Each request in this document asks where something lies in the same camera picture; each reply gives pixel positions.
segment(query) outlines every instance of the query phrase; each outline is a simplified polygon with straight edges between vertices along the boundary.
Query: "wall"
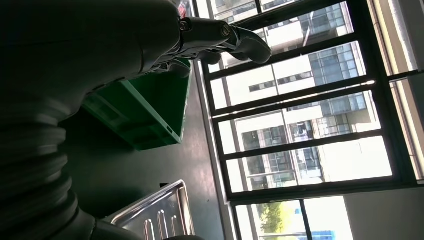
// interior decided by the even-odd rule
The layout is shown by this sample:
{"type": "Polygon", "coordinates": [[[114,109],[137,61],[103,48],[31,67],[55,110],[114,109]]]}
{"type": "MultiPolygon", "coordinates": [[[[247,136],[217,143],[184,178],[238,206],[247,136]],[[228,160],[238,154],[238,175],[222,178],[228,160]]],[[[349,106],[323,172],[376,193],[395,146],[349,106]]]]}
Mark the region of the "wall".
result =
{"type": "Polygon", "coordinates": [[[410,128],[410,136],[414,147],[417,162],[415,171],[418,178],[423,178],[424,169],[424,75],[416,75],[408,78],[408,81],[398,81],[399,97],[405,111],[406,122],[410,128]]]}
{"type": "Polygon", "coordinates": [[[179,179],[187,185],[195,232],[205,240],[223,239],[217,191],[211,167],[199,91],[191,81],[182,144],[135,151],[124,140],[81,110],[62,122],[68,154],[64,171],[80,207],[104,218],[179,179]]]}
{"type": "Polygon", "coordinates": [[[423,0],[397,0],[404,17],[408,37],[411,42],[418,69],[424,68],[424,1],[423,0]]]}
{"type": "Polygon", "coordinates": [[[423,239],[424,188],[351,194],[344,202],[353,239],[423,239]]]}

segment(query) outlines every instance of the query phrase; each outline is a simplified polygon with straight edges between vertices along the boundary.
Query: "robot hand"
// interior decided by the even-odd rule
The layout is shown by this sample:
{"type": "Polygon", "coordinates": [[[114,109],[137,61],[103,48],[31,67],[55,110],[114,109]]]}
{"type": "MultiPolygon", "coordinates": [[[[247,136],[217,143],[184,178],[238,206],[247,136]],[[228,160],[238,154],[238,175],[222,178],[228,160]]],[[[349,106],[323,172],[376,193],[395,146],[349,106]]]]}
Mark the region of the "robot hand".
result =
{"type": "Polygon", "coordinates": [[[252,60],[258,64],[266,63],[271,57],[271,49],[262,38],[222,20],[186,17],[179,21],[179,30],[179,44],[162,56],[151,72],[170,71],[187,76],[190,68],[178,58],[200,59],[214,65],[220,61],[223,52],[238,60],[252,60]]]}

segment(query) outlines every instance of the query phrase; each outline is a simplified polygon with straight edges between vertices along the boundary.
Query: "glass pane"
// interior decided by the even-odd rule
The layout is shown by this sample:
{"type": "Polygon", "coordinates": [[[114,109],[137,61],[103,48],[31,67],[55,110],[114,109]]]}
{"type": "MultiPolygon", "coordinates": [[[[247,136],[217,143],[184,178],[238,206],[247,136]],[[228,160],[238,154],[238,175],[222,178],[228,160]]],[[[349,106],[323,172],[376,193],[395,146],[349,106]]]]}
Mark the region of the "glass pane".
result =
{"type": "MultiPolygon", "coordinates": [[[[268,43],[268,45],[272,48],[273,55],[353,33],[354,29],[351,24],[346,3],[338,3],[333,7],[330,6],[299,17],[282,21],[271,26],[258,29],[255,33],[261,36],[262,39],[268,43]]],[[[340,62],[345,62],[347,61],[346,59],[353,60],[352,50],[345,49],[343,52],[340,52],[339,58],[340,62]]],[[[243,63],[243,61],[239,61],[233,58],[230,54],[224,53],[222,54],[222,65],[219,66],[216,64],[210,66],[209,71],[213,73],[221,69],[234,67],[241,63],[243,63]]]]}
{"type": "MultiPolygon", "coordinates": [[[[358,43],[352,42],[227,76],[224,81],[227,82],[230,98],[230,101],[227,101],[228,106],[364,76],[366,70],[359,56],[361,53],[358,43]],[[357,57],[354,60],[341,60],[346,59],[346,53],[357,57]]],[[[216,81],[222,82],[223,79],[214,80],[212,84],[220,84],[213,83],[216,81]]],[[[214,99],[223,91],[220,89],[212,89],[214,99]]],[[[216,109],[224,107],[226,105],[220,104],[216,109]]]]}
{"type": "Polygon", "coordinates": [[[252,229],[260,240],[298,240],[306,237],[299,201],[243,205],[237,206],[236,210],[242,239],[251,239],[252,229]]]}
{"type": "Polygon", "coordinates": [[[210,82],[210,86],[212,89],[213,102],[215,103],[216,109],[222,109],[228,107],[226,95],[224,92],[223,80],[218,79],[210,82]]]}
{"type": "Polygon", "coordinates": [[[266,11],[287,6],[299,1],[301,0],[260,0],[260,4],[262,6],[262,11],[266,12],[266,11]]]}
{"type": "Polygon", "coordinates": [[[230,160],[227,167],[233,193],[392,175],[381,136],[230,160]]]}
{"type": "MultiPolygon", "coordinates": [[[[374,106],[371,92],[367,91],[235,119],[239,151],[226,146],[224,153],[380,129],[374,106]]],[[[230,141],[234,145],[230,121],[220,122],[219,131],[226,141],[224,146],[230,141]]]]}
{"type": "Polygon", "coordinates": [[[212,0],[211,4],[215,19],[229,24],[258,14],[254,0],[212,0]]]}
{"type": "Polygon", "coordinates": [[[306,199],[304,203],[314,240],[353,240],[342,196],[306,199]]]}

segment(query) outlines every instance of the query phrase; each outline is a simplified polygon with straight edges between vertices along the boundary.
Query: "building window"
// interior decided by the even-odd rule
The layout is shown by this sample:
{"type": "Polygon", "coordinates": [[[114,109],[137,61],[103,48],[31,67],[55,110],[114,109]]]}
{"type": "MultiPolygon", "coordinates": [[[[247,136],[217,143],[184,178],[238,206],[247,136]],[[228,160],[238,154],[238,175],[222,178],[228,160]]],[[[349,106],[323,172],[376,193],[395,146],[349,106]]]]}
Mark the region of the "building window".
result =
{"type": "Polygon", "coordinates": [[[224,18],[223,21],[225,21],[227,24],[230,24],[234,22],[234,16],[229,16],[227,18],[224,18]]]}
{"type": "Polygon", "coordinates": [[[321,138],[350,134],[351,130],[346,114],[323,117],[316,120],[321,138]]]}
{"type": "Polygon", "coordinates": [[[282,188],[286,182],[294,181],[295,176],[293,173],[282,173],[272,176],[272,181],[275,184],[273,188],[282,188]]]}
{"type": "Polygon", "coordinates": [[[367,109],[362,92],[324,100],[319,104],[321,105],[322,115],[326,117],[367,109]]]}
{"type": "Polygon", "coordinates": [[[316,146],[299,149],[295,152],[302,179],[322,177],[320,156],[316,146]]]}
{"type": "Polygon", "coordinates": [[[225,5],[224,0],[215,0],[215,5],[217,8],[222,7],[225,5]]]}
{"type": "Polygon", "coordinates": [[[281,172],[292,170],[292,162],[288,152],[277,152],[268,154],[268,161],[271,172],[281,172]]]}
{"type": "Polygon", "coordinates": [[[270,3],[264,4],[263,5],[263,10],[272,9],[274,7],[283,5],[283,4],[288,3],[288,2],[291,2],[291,1],[293,1],[293,0],[275,0],[275,1],[272,1],[270,3]]]}
{"type": "MultiPolygon", "coordinates": [[[[308,240],[308,237],[305,235],[299,236],[297,240],[308,240]]],[[[336,240],[334,231],[313,231],[312,240],[336,240]]]]}
{"type": "Polygon", "coordinates": [[[280,28],[280,27],[283,27],[283,26],[287,26],[287,25],[292,24],[292,23],[296,23],[296,22],[299,22],[299,20],[297,18],[293,18],[293,19],[290,19],[290,20],[285,20],[285,21],[282,21],[282,22],[279,22],[279,23],[276,23],[276,24],[273,24],[273,25],[269,26],[268,27],[268,30],[277,29],[277,28],[280,28]]]}
{"type": "Polygon", "coordinates": [[[284,126],[271,127],[259,130],[257,132],[258,134],[263,134],[263,142],[261,144],[261,148],[278,146],[288,143],[285,135],[286,130],[284,129],[284,126]]]}
{"type": "Polygon", "coordinates": [[[264,161],[261,156],[252,156],[247,158],[247,167],[250,175],[265,173],[264,161]]]}
{"type": "Polygon", "coordinates": [[[250,86],[249,87],[249,91],[251,93],[253,93],[253,92],[256,92],[256,91],[273,88],[275,86],[276,86],[276,82],[275,81],[267,81],[267,82],[264,82],[264,83],[260,83],[260,84],[256,84],[256,85],[250,86]]]}
{"type": "Polygon", "coordinates": [[[290,133],[295,143],[314,139],[314,130],[311,121],[303,121],[289,124],[290,133]]]}
{"type": "Polygon", "coordinates": [[[262,189],[268,189],[268,180],[266,176],[259,176],[254,177],[250,179],[250,183],[252,185],[252,189],[255,190],[262,190],[262,189]]]}
{"type": "Polygon", "coordinates": [[[308,29],[311,35],[315,35],[346,24],[340,4],[317,10],[313,12],[312,18],[311,14],[302,15],[299,20],[304,35],[308,29]]]}
{"type": "Polygon", "coordinates": [[[316,86],[359,76],[350,44],[310,54],[309,60],[316,86]]]}
{"type": "Polygon", "coordinates": [[[237,9],[237,10],[234,10],[232,12],[232,15],[233,16],[239,15],[239,14],[245,13],[245,12],[250,11],[250,10],[253,10],[253,9],[256,9],[256,4],[255,3],[254,4],[247,5],[247,6],[244,6],[244,7],[241,7],[239,9],[237,9]]]}
{"type": "Polygon", "coordinates": [[[260,149],[258,131],[245,132],[242,134],[244,149],[246,151],[260,149]]]}
{"type": "Polygon", "coordinates": [[[307,109],[307,108],[316,107],[316,106],[319,106],[319,105],[320,105],[320,102],[311,102],[311,103],[307,103],[307,104],[303,104],[303,105],[299,105],[299,106],[289,107],[289,108],[287,108],[287,112],[307,109]]]}
{"type": "Polygon", "coordinates": [[[277,82],[278,82],[278,85],[283,85],[283,84],[288,84],[288,83],[292,83],[292,82],[296,82],[296,81],[300,81],[304,79],[309,79],[312,77],[313,77],[312,72],[307,71],[307,72],[299,73],[293,76],[280,78],[277,80],[277,82]]]}

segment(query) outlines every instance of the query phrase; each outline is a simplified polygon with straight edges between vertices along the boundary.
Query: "window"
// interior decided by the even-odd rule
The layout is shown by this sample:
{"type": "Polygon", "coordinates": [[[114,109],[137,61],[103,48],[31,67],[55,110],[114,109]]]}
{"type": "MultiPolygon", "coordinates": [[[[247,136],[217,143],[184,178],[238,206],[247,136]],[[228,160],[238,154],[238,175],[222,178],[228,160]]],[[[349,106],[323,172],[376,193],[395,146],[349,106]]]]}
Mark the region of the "window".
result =
{"type": "MultiPolygon", "coordinates": [[[[363,1],[323,9],[307,1],[259,2],[260,17],[240,21],[252,9],[234,20],[266,41],[271,61],[223,54],[214,70],[202,65],[238,237],[352,240],[343,197],[326,196],[388,189],[407,179],[415,186],[408,165],[413,149],[390,117],[395,108],[376,57],[379,42],[366,27],[373,19],[363,1]]],[[[239,1],[220,16],[252,4],[239,1]]],[[[422,166],[413,163],[418,174],[422,166]]]]}
{"type": "Polygon", "coordinates": [[[240,228],[255,226],[260,240],[308,240],[307,229],[312,233],[312,240],[353,240],[342,196],[236,207],[241,214],[247,209],[252,211],[254,218],[239,217],[240,228]]]}
{"type": "Polygon", "coordinates": [[[317,86],[359,76],[360,66],[355,62],[353,46],[350,44],[310,54],[309,60],[317,86]]]}
{"type": "Polygon", "coordinates": [[[346,114],[320,118],[317,124],[321,138],[353,133],[346,114]]]}
{"type": "Polygon", "coordinates": [[[259,90],[264,90],[264,89],[269,89],[269,88],[273,88],[276,86],[276,82],[275,81],[267,81],[261,84],[256,84],[253,86],[249,87],[249,91],[251,93],[259,91],[259,90]]]}
{"type": "Polygon", "coordinates": [[[312,35],[326,32],[346,24],[341,10],[341,3],[315,11],[312,18],[310,14],[304,15],[300,21],[304,34],[307,34],[308,30],[310,30],[310,34],[312,35]]]}
{"type": "Polygon", "coordinates": [[[332,116],[367,109],[364,94],[356,93],[320,102],[322,114],[332,116]]]}
{"type": "Polygon", "coordinates": [[[227,18],[224,18],[223,21],[227,22],[228,24],[234,22],[234,16],[230,16],[227,18]]]}
{"type": "Polygon", "coordinates": [[[283,85],[283,84],[288,84],[288,83],[292,83],[295,81],[300,81],[300,80],[304,80],[304,79],[308,79],[312,77],[313,77],[312,72],[308,71],[308,72],[299,73],[289,77],[283,77],[278,79],[277,81],[279,85],[283,85]]]}
{"type": "Polygon", "coordinates": [[[268,2],[268,3],[263,4],[262,9],[263,9],[264,12],[266,12],[266,11],[270,11],[272,9],[275,9],[278,6],[283,6],[283,5],[285,6],[285,5],[292,4],[292,3],[297,2],[297,1],[299,1],[299,0],[274,0],[272,2],[268,2]]]}
{"type": "MultiPolygon", "coordinates": [[[[284,7],[286,6],[289,7],[290,6],[289,4],[292,4],[294,2],[295,2],[294,0],[287,1],[287,3],[284,4],[284,7]]],[[[336,10],[340,10],[341,5],[343,5],[344,8],[346,8],[345,3],[338,3],[334,5],[333,7],[335,7],[336,10]]],[[[328,17],[328,23],[325,24],[324,27],[320,27],[320,28],[319,26],[315,28],[311,27],[312,26],[311,16],[315,16],[314,18],[317,18],[317,16],[319,17],[319,15],[332,16],[330,13],[332,13],[333,7],[328,8],[328,9],[331,9],[331,11],[328,10],[329,11],[328,14],[327,14],[327,9],[321,9],[318,11],[314,11],[314,12],[310,12],[310,13],[298,16],[298,17],[294,17],[289,20],[281,21],[279,23],[270,25],[268,27],[257,29],[255,33],[261,35],[261,37],[272,48],[274,55],[353,33],[354,29],[352,25],[348,24],[351,22],[351,20],[350,20],[350,16],[347,15],[348,13],[347,11],[345,12],[341,11],[342,16],[341,18],[338,18],[338,20],[335,20],[332,17],[328,17]]],[[[241,16],[242,16],[242,19],[244,19],[245,13],[243,15],[238,15],[235,21],[240,21],[241,19],[239,19],[239,17],[241,16]]],[[[226,19],[226,18],[228,18],[227,15],[225,16],[222,15],[222,17],[221,16],[217,17],[217,19],[226,19]]],[[[222,62],[223,62],[224,69],[228,69],[243,63],[243,61],[239,61],[227,53],[222,54],[222,62]]],[[[216,65],[210,66],[209,71],[210,73],[213,73],[213,72],[221,70],[221,68],[222,68],[221,66],[216,64],[216,65]]]]}
{"type": "Polygon", "coordinates": [[[250,5],[241,7],[239,9],[233,11],[232,14],[235,16],[235,15],[239,15],[239,14],[245,13],[245,12],[253,10],[253,9],[256,9],[256,4],[250,4],[250,5]]]}
{"type": "Polygon", "coordinates": [[[225,5],[225,1],[224,0],[215,0],[215,5],[216,7],[222,7],[225,5]]]}

